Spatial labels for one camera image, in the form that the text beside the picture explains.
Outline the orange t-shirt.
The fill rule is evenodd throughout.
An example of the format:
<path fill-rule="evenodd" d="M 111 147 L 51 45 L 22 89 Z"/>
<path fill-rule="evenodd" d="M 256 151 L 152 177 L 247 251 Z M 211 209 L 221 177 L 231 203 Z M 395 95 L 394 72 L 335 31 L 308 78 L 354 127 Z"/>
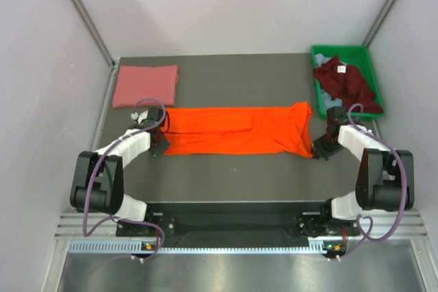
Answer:
<path fill-rule="evenodd" d="M 312 157 L 307 102 L 289 107 L 169 109 L 166 155 L 266 155 Z"/>

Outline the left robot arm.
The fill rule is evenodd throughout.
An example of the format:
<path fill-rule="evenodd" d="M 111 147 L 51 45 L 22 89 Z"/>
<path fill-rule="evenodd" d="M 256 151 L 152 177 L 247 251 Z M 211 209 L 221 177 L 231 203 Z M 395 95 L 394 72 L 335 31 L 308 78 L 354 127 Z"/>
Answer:
<path fill-rule="evenodd" d="M 108 220 L 131 224 L 141 235 L 151 233 L 155 218 L 150 206 L 127 195 L 124 169 L 139 155 L 164 154 L 170 147 L 164 127 L 170 127 L 170 116 L 162 108 L 132 113 L 134 124 L 108 146 L 78 155 L 70 204 L 83 212 L 83 236 L 89 237 L 96 227 L 88 228 L 91 212 L 107 214 Z"/>

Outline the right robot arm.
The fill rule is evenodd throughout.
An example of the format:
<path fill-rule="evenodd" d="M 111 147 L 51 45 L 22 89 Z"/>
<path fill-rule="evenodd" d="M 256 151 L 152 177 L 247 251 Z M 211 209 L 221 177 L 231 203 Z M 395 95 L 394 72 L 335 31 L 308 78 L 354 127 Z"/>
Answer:
<path fill-rule="evenodd" d="M 391 228 L 377 238 L 385 241 L 397 230 L 404 212 L 413 207 L 413 155 L 396 150 L 356 123 L 350 109 L 332 107 L 326 112 L 326 133 L 313 141 L 313 152 L 316 158 L 329 160 L 341 150 L 349 151 L 360 162 L 355 189 L 322 205 L 320 228 L 333 235 L 345 223 L 371 220 L 373 213 L 395 213 Z"/>

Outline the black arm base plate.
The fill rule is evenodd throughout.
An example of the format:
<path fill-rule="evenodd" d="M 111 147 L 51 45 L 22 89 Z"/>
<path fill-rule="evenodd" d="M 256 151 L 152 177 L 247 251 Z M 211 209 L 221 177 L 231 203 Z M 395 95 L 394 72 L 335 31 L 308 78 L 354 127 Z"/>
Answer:
<path fill-rule="evenodd" d="M 357 237 L 353 220 L 331 216 L 327 202 L 150 202 L 143 219 L 178 236 L 189 231 L 281 229 L 293 236 Z"/>

